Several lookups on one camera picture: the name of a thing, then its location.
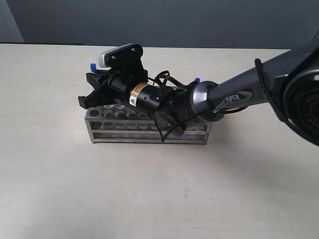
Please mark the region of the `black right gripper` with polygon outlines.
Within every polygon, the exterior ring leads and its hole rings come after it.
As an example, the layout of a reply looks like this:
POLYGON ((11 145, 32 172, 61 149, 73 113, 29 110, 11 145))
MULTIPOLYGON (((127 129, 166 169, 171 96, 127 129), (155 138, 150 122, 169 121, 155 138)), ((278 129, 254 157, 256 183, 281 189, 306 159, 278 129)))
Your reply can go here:
POLYGON ((154 114, 169 99, 174 89, 147 83, 145 75, 125 75, 120 72, 97 71, 86 73, 92 87, 99 87, 87 96, 79 96, 80 107, 89 109, 111 104, 122 104, 134 111, 154 114), (106 87, 100 87, 107 80, 106 87))

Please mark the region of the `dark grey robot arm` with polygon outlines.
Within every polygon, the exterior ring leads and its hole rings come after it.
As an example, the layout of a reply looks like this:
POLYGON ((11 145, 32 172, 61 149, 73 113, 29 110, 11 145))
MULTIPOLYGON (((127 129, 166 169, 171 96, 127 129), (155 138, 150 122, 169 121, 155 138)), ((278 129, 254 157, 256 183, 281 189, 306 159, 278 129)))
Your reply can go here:
POLYGON ((93 91, 79 96, 89 109, 114 103, 149 116, 162 140, 186 128, 219 121, 249 106, 269 103, 277 118, 304 140, 319 143, 319 41, 280 54, 221 84, 194 80, 185 85, 169 71, 150 78, 143 48, 127 44, 103 52, 99 69, 86 74, 93 91))

